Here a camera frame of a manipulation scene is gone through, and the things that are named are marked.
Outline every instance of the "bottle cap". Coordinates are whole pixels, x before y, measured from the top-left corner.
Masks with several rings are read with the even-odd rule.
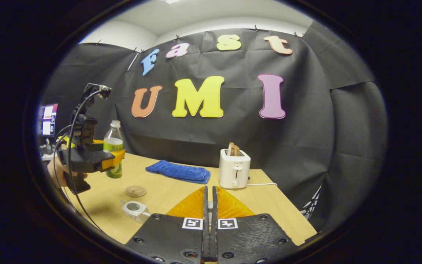
[[[120,121],[118,120],[112,120],[112,123],[110,124],[111,127],[119,128],[120,127]]]

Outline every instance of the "letter m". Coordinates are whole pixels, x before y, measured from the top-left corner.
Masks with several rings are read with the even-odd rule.
[[[221,84],[224,82],[222,76],[207,77],[200,89],[196,91],[195,86],[190,79],[176,81],[177,103],[175,110],[172,111],[174,117],[185,117],[185,103],[192,116],[196,115],[198,108],[203,102],[203,108],[200,111],[202,117],[222,117],[224,111],[220,106]]]

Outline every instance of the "power cord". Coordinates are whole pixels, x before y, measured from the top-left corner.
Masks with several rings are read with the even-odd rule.
[[[278,184],[276,184],[276,182],[271,182],[271,183],[254,183],[254,184],[247,184],[247,185],[276,185],[276,187],[278,187]]]
[[[82,102],[82,104],[79,106],[74,119],[73,119],[73,123],[71,125],[71,133],[69,134],[69,144],[68,144],[68,148],[67,148],[67,165],[68,165],[68,169],[69,169],[69,177],[71,177],[71,180],[74,182],[74,177],[73,177],[73,169],[71,166],[71,143],[73,141],[73,136],[74,136],[74,127],[76,125],[76,120],[77,117],[79,116],[79,112],[80,110],[84,107],[84,105],[87,103],[87,101],[94,97],[97,94],[100,94],[102,92],[102,90],[98,90],[97,92],[93,92],[91,95],[89,95],[86,99],[84,99],[84,101]],[[76,190],[76,185],[74,184],[74,194],[76,195],[76,199],[77,202],[79,202],[79,205],[81,206],[82,210],[84,211],[84,213],[86,214],[86,216],[92,221],[92,223],[102,232],[104,232],[95,222],[94,220],[92,220],[92,218],[89,216],[89,214],[87,213],[86,209],[84,208],[84,206],[81,203],[81,200],[79,199],[79,195],[77,194],[77,190]]]

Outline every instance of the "blue cloth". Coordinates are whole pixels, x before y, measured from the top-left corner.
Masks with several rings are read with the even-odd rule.
[[[211,172],[204,168],[173,164],[165,160],[146,167],[146,170],[152,173],[160,173],[166,177],[201,184],[206,184],[211,176]]]

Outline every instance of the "plastic bottle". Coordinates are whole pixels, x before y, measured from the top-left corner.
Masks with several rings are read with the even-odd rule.
[[[120,134],[120,121],[112,120],[110,130],[104,137],[104,150],[112,151],[123,149],[123,138]],[[117,164],[114,169],[106,172],[111,179],[120,179],[122,177],[122,162]]]

